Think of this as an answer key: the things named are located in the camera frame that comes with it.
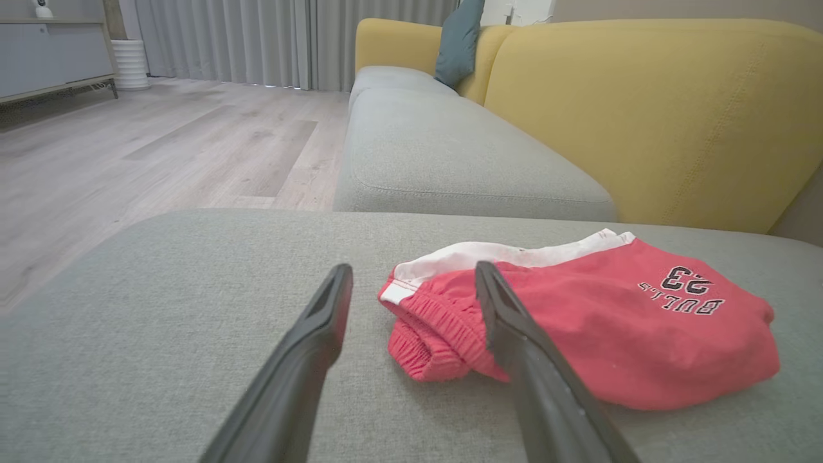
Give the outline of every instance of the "gray curtain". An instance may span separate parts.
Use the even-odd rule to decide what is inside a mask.
[[[357,23],[440,26],[458,0],[137,0],[154,76],[349,91]]]

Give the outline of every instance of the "ribbed white pot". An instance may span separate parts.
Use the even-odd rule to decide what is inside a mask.
[[[146,53],[142,40],[112,40],[118,73],[114,78],[118,90],[146,90],[151,87],[146,76]]]

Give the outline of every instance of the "wooden floor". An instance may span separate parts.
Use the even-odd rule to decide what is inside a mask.
[[[328,210],[348,94],[155,80],[0,112],[0,313],[135,222]]]

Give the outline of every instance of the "folded garment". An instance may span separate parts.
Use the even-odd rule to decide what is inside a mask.
[[[418,381],[471,370],[507,381],[486,350],[474,267],[497,264],[532,318],[601,400],[677,409],[779,370],[769,304],[706,263],[602,230],[535,250],[465,242],[399,264],[379,300],[388,351]]]

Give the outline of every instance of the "teal throw pillow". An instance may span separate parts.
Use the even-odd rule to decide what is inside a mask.
[[[446,18],[440,33],[435,79],[455,88],[460,80],[474,72],[480,16],[486,0],[463,0]]]

